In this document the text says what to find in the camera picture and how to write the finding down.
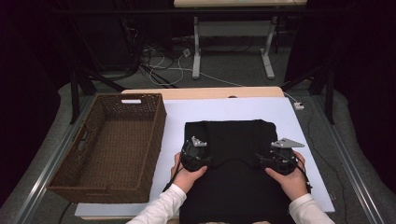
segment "table leg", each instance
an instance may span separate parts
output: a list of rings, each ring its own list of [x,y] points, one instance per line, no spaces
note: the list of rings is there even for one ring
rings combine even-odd
[[[267,39],[265,42],[265,48],[260,49],[260,52],[262,54],[262,62],[264,63],[264,69],[265,69],[265,73],[267,74],[268,79],[275,78],[274,70],[272,69],[270,58],[268,57],[268,53],[271,48],[271,42],[272,42],[272,38],[274,36],[275,27],[276,27],[274,25],[274,21],[276,21],[276,17],[273,17],[272,22],[270,22],[270,26],[268,28],[268,36],[267,36]]]
[[[195,40],[195,54],[194,64],[192,67],[192,79],[198,79],[201,68],[201,50],[199,49],[199,27],[198,17],[194,17],[194,40]]]

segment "white table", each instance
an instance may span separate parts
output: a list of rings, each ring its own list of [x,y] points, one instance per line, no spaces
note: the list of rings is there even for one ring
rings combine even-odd
[[[276,133],[279,139],[286,137],[305,145],[305,147],[298,147],[294,150],[299,151],[305,157],[307,175],[313,186],[312,195],[326,213],[334,212],[332,201],[305,141],[290,100],[282,97],[280,88],[160,89],[125,92],[163,93],[167,118],[162,150],[154,173],[150,201],[159,197],[169,181],[170,168],[174,165],[174,156],[180,151],[184,142],[184,125],[186,122],[263,119],[276,125]],[[213,95],[217,96],[218,99],[208,99]],[[225,98],[230,95],[238,98]],[[172,97],[177,98],[177,100],[170,100],[169,98]],[[132,218],[147,205],[147,203],[79,203],[75,215],[84,219]]]
[[[304,6],[306,0],[175,0],[175,7],[293,7]],[[275,74],[268,57],[276,27],[276,17],[270,21],[199,21],[194,17],[194,63],[192,78],[200,76],[201,49],[200,36],[266,36],[265,46],[260,49],[262,62],[268,79]]]

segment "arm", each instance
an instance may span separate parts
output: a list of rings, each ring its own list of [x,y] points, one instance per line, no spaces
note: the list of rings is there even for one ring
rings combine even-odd
[[[334,224],[308,193],[291,202],[289,211],[297,224]]]
[[[152,202],[137,217],[128,224],[137,223],[166,223],[175,215],[177,209],[184,203],[186,193],[173,184],[160,198]]]
[[[294,155],[298,158],[297,165],[304,169],[304,157],[296,151],[294,151]],[[265,172],[280,184],[283,191],[292,200],[289,210],[297,224],[334,223],[308,193],[304,175],[299,169],[295,169],[289,175],[281,175],[271,168],[266,168]]]
[[[160,195],[160,198],[148,205],[137,217],[128,222],[128,224],[137,223],[166,223],[171,219],[178,208],[187,198],[186,193],[192,188],[195,180],[201,177],[207,167],[204,166],[195,172],[189,172],[183,169],[183,165],[177,172],[177,164],[179,163],[180,153],[175,156],[175,165],[171,169],[171,176],[175,174],[174,183],[169,189]]]

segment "brown wicker basket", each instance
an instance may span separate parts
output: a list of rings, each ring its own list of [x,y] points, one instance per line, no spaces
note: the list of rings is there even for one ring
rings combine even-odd
[[[72,203],[148,202],[165,120],[159,93],[97,94],[47,189]]]

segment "white long sleeve shirt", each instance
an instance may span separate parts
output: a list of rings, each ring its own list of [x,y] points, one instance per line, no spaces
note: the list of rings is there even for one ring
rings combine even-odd
[[[160,224],[171,219],[178,208],[187,199],[186,193],[177,185],[172,186],[160,195],[160,198],[149,204],[139,215],[127,224]],[[334,222],[323,212],[311,194],[291,202],[290,214],[297,224],[333,224]]]

